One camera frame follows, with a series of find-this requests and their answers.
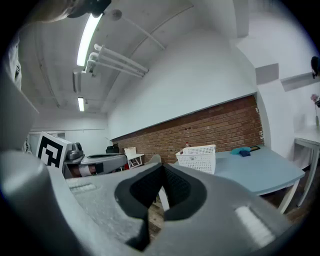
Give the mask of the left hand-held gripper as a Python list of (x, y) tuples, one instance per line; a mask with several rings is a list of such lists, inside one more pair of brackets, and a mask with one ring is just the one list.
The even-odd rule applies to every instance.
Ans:
[(93, 154), (85, 156), (80, 143), (71, 143), (63, 138), (41, 132), (37, 145), (36, 156), (48, 167), (61, 171), (65, 179), (73, 175), (68, 165), (93, 165), (110, 162), (123, 166), (127, 163), (127, 156), (120, 153)]

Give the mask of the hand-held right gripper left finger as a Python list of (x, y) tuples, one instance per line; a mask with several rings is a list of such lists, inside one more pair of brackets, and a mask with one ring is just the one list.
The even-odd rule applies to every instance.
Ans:
[(30, 254), (55, 256), (165, 256), (149, 235), (120, 242), (81, 207), (63, 174), (20, 151), (0, 152), (0, 192), (13, 221), (27, 230)]

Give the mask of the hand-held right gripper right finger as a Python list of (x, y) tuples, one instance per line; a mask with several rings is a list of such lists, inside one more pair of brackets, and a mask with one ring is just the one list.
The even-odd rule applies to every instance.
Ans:
[(164, 164), (169, 209), (145, 256), (281, 255), (296, 227), (242, 185), (175, 164)]

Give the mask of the white plastic laundry basket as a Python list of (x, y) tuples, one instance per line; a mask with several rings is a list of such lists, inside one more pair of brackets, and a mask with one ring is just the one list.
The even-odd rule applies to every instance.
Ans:
[(185, 147), (177, 152), (178, 164), (207, 174), (214, 174), (216, 169), (216, 145)]

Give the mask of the white shelf rack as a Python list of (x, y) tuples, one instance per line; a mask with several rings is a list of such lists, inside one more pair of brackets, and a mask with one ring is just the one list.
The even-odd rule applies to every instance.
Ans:
[(124, 153), (127, 157), (127, 164), (129, 169), (134, 169), (143, 165), (142, 157), (144, 156), (144, 154), (137, 153), (136, 147), (125, 148)]

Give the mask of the grey shell chair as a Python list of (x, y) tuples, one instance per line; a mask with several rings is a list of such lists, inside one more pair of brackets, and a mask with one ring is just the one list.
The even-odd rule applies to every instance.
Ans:
[(156, 163), (156, 164), (162, 163), (162, 159), (159, 154), (154, 154), (149, 161), (144, 163), (144, 165), (149, 165), (149, 164), (154, 164), (154, 163)]

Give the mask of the teal fluffy cloth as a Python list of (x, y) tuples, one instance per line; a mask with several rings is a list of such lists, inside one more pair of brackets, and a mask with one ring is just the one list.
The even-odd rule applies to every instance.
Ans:
[(239, 147), (239, 148), (234, 148), (230, 151), (231, 155), (239, 155), (241, 151), (246, 151), (246, 152), (251, 152), (250, 147)]

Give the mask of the white ceiling pipes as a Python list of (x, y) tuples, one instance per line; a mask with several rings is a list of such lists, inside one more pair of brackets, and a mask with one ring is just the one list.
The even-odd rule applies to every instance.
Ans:
[(94, 52), (90, 53), (84, 71), (96, 74), (99, 67), (112, 69), (137, 78), (143, 78), (149, 72), (147, 67), (136, 61), (110, 50), (104, 45), (95, 43)]

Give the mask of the white side table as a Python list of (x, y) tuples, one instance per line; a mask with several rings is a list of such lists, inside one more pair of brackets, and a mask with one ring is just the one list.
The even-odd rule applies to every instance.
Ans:
[(296, 131), (294, 133), (295, 139), (294, 142), (297, 145), (309, 148), (312, 150), (312, 159), (311, 159), (311, 165), (310, 165), (310, 171), (309, 175), (306, 181), (306, 184), (304, 186), (304, 191), (303, 194), (297, 204), (298, 207), (300, 207), (309, 190), (312, 185), (317, 165), (318, 165), (318, 160), (320, 156), (320, 126), (312, 125), (305, 127), (299, 131)]

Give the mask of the long ceiling light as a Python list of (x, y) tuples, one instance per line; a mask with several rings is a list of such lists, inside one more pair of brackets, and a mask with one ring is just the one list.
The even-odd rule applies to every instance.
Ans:
[(95, 30), (100, 22), (100, 19), (103, 15), (101, 14), (98, 17), (94, 17), (92, 14), (89, 15), (88, 20), (85, 24), (79, 48), (77, 53), (77, 61), (76, 64), (79, 67), (84, 67), (86, 63), (86, 57), (88, 53), (88, 49), (92, 40), (92, 37), (95, 33)]

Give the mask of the vase with pink flower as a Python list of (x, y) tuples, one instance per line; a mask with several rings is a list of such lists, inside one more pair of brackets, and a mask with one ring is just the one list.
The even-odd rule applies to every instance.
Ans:
[(320, 118), (318, 115), (318, 109), (320, 109), (320, 96), (314, 93), (311, 95), (310, 99), (313, 101), (315, 107), (315, 124), (317, 127), (319, 127)]

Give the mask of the round smoke detector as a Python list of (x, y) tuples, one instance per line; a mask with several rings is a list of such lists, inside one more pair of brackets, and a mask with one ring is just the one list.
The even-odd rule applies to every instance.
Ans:
[(109, 17), (112, 21), (118, 21), (122, 18), (123, 13), (119, 9), (114, 9), (109, 13)]

